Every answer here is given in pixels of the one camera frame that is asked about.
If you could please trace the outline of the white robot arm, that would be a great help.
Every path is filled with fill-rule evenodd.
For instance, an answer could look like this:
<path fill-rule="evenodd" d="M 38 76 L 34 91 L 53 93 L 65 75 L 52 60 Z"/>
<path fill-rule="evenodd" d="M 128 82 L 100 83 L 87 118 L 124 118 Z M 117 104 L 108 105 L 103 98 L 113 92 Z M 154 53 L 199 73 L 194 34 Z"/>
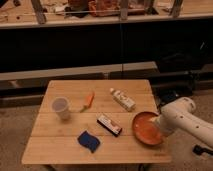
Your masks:
<path fill-rule="evenodd" d="M 196 104 L 191 98 L 181 97 L 162 106 L 161 114 L 153 122 L 165 136 L 179 128 L 213 148 L 213 124 L 196 117 L 195 110 Z"/>

